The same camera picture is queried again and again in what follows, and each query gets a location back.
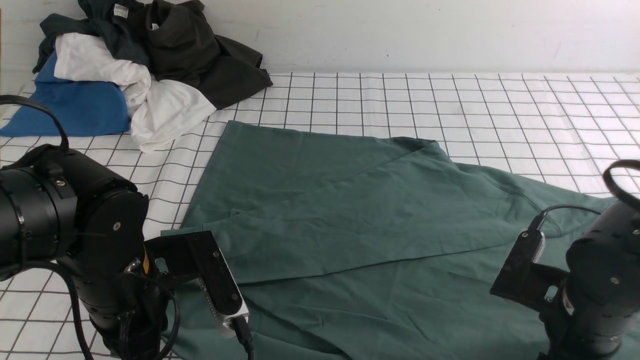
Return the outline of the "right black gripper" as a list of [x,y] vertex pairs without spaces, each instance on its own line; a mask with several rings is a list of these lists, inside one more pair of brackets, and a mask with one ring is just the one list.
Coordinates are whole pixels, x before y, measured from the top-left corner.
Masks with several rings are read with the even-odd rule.
[[610,360],[639,312],[639,213],[617,202],[566,253],[569,269],[542,313],[540,360]]

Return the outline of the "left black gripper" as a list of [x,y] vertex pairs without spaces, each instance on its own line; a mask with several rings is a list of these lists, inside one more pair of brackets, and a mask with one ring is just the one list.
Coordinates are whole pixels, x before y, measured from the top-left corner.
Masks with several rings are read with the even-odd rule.
[[149,200],[131,190],[108,190],[78,203],[77,240],[70,246],[70,272],[78,298],[106,346],[127,360],[155,360],[167,328],[168,297],[150,282],[157,278],[146,260],[143,225]]

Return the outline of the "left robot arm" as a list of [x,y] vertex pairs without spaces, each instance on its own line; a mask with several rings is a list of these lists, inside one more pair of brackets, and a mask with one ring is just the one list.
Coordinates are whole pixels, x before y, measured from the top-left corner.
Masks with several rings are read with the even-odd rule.
[[42,145],[1,169],[1,279],[57,273],[123,360],[162,360],[169,292],[144,244],[149,198],[77,150]]

